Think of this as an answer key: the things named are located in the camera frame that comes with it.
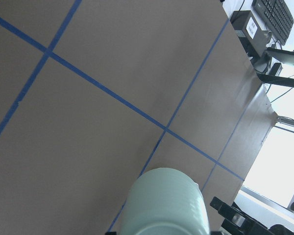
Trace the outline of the black keyboard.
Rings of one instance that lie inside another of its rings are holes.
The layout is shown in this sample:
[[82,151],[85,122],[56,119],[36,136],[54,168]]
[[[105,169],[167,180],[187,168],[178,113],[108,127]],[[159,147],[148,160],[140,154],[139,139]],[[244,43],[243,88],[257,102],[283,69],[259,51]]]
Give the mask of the black keyboard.
[[251,6],[284,46],[294,24],[293,16],[285,1],[254,0]]

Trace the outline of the light green plastic cup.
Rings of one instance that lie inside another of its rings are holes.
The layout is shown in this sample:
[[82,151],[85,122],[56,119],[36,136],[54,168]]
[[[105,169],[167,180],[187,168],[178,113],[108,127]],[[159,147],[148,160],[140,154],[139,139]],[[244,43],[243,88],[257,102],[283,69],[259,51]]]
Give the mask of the light green plastic cup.
[[156,168],[132,185],[121,217],[122,235],[208,235],[199,186],[173,168]]

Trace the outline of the black computer box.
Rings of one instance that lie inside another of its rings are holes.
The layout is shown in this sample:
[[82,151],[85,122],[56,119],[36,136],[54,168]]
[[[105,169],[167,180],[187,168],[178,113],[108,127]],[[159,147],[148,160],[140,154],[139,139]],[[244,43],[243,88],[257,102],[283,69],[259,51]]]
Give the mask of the black computer box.
[[272,32],[263,30],[250,10],[234,11],[230,22],[246,53],[261,57],[271,41]]

